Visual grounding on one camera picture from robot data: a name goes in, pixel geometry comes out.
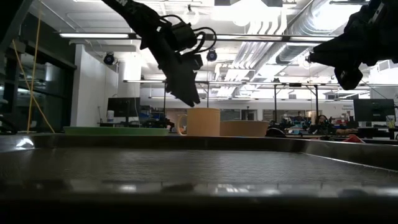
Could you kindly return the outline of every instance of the metal pole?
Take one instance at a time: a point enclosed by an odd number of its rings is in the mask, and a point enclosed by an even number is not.
[[[318,105],[318,85],[315,85],[315,104],[317,106],[317,118],[319,117],[319,105]]]
[[[163,120],[166,121],[166,83],[164,83]]]
[[[209,108],[210,83],[207,83],[207,108]]]
[[[276,85],[274,85],[274,100],[275,100],[275,113],[274,113],[274,121],[277,122],[277,117],[276,117]]]

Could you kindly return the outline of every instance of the ceiling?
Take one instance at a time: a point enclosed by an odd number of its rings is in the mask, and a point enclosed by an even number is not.
[[[130,27],[124,21],[124,19],[115,13],[112,9],[110,9],[105,3],[102,1],[98,2],[86,2],[87,0],[41,0],[43,4],[39,3],[37,0],[34,1],[30,8],[30,12],[34,15],[38,15],[39,11],[41,11],[42,19],[48,25],[52,26],[55,30],[59,32],[132,32]],[[314,0],[314,4],[316,2],[325,1],[325,0]],[[296,5],[292,7],[284,7],[283,11],[286,14],[286,22],[289,23],[309,2],[310,0],[284,0],[284,3],[296,2]],[[186,15],[185,11],[187,11],[187,4],[192,4],[192,9],[194,12],[197,12],[198,15]],[[191,2],[191,0],[181,0],[173,3],[168,2],[160,2],[160,1],[149,1],[147,4],[149,7],[153,8],[153,10],[157,11],[160,15],[166,14],[176,14],[178,16],[183,17],[183,19],[188,19],[188,21],[194,21],[198,19],[198,22],[195,25],[192,25],[193,28],[209,26],[213,28],[218,34],[248,34],[251,31],[251,24],[246,24],[245,26],[239,24],[242,21],[233,21],[235,18],[245,18],[245,16],[251,16],[251,14],[255,14],[256,10],[253,8],[249,9],[241,9],[241,14],[232,15],[227,19],[215,19],[219,17],[220,12],[225,10],[226,6],[214,6],[215,0],[201,0],[200,2]],[[333,16],[330,16],[325,21],[333,20]],[[341,27],[335,29],[336,31],[331,32],[331,35],[337,35],[342,32]],[[105,45],[135,45],[139,49],[140,41],[139,40],[92,40],[89,44],[87,42],[81,42],[82,44],[86,44],[86,49],[90,51],[90,49],[99,46],[99,49]],[[211,42],[206,42],[204,47],[208,47],[211,45]],[[271,49],[274,46],[269,45],[268,51],[264,53],[264,57],[270,53]],[[204,61],[204,66],[202,70],[204,72],[215,72],[216,66],[218,64],[231,64],[235,58],[237,58],[238,53],[243,48],[242,42],[222,42],[219,41],[215,45],[216,52],[218,54],[218,59],[215,62],[207,62],[206,54],[207,52],[202,53],[202,59]],[[138,51],[142,60],[142,74],[146,77],[151,75],[159,75],[162,73],[161,70],[157,68],[157,63],[151,53],[145,49]],[[125,52],[116,52],[115,55],[121,59],[123,59]],[[105,52],[101,52],[96,50],[95,55],[98,58],[105,55]],[[254,73],[260,72],[260,67],[255,67]],[[363,68],[365,77],[368,74],[366,67]],[[328,68],[323,65],[315,64],[311,65],[309,69],[306,67],[303,62],[294,60],[289,66],[282,67],[277,72],[273,73],[271,77],[267,77],[268,80],[270,78],[280,78],[282,82],[333,82],[336,83],[335,80],[332,80],[334,77],[333,68]]]

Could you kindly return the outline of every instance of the red object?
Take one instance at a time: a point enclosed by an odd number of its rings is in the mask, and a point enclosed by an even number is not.
[[[355,134],[350,134],[348,139],[345,139],[343,142],[354,142],[354,143],[365,143]]]

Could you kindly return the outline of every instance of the computer monitor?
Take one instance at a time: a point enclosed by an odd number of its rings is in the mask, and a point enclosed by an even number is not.
[[[138,117],[140,98],[109,98],[108,111],[114,111],[115,118]]]
[[[394,116],[394,100],[387,99],[357,99],[354,100],[356,121],[387,121],[387,116]]]

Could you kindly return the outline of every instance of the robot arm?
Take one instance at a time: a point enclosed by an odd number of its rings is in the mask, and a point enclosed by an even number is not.
[[[313,48],[309,62],[335,67],[345,90],[358,86],[361,63],[373,66],[379,60],[398,63],[398,1],[371,0],[350,16],[344,33]]]
[[[191,107],[195,103],[200,103],[194,70],[199,70],[203,66],[198,53],[207,49],[200,50],[205,42],[205,33],[196,34],[194,31],[208,29],[216,35],[214,30],[208,27],[193,30],[191,24],[184,23],[178,16],[159,16],[148,6],[133,0],[102,1],[120,14],[142,38],[140,49],[148,48],[159,64],[159,69],[166,75],[166,91]],[[180,19],[180,23],[172,25],[165,19],[166,17],[176,17]],[[181,54],[181,51],[197,44],[199,35],[203,37],[198,47],[191,52]]]

